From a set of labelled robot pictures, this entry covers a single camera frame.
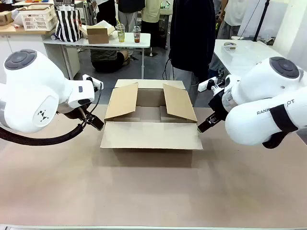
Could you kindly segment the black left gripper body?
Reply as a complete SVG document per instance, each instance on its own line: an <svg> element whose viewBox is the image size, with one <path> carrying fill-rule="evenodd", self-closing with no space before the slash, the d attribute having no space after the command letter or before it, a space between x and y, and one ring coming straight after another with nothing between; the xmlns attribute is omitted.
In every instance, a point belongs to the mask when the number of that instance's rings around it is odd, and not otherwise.
<svg viewBox="0 0 307 230"><path fill-rule="evenodd" d="M63 114L69 119L79 119L79 120L84 120L85 117L87 117L90 112L87 110L88 106L82 105L78 108L72 109L70 112L63 113L60 111L57 111L57 114Z"/></svg>

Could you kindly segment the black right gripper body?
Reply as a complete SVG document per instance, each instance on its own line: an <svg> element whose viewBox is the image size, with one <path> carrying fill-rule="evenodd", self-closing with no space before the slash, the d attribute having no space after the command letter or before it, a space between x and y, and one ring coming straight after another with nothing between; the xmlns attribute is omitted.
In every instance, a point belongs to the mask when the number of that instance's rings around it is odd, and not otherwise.
<svg viewBox="0 0 307 230"><path fill-rule="evenodd" d="M214 111L216 115L228 115L228 112L222 103L223 94L224 88L219 88L213 93L213 98L208 103L209 107Z"/></svg>

